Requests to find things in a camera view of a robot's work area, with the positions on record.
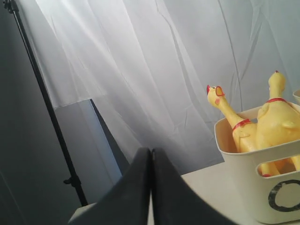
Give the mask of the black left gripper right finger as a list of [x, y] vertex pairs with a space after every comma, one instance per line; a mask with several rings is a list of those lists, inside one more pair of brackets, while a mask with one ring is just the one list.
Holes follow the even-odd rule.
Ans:
[[156, 225], [234, 225], [184, 181], [162, 148], [152, 150], [152, 210]]

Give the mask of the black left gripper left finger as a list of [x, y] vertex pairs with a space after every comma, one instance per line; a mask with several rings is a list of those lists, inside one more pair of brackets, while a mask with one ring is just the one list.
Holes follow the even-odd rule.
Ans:
[[73, 217], [69, 225], [146, 225], [151, 190], [151, 151], [139, 148], [126, 173], [95, 204]]

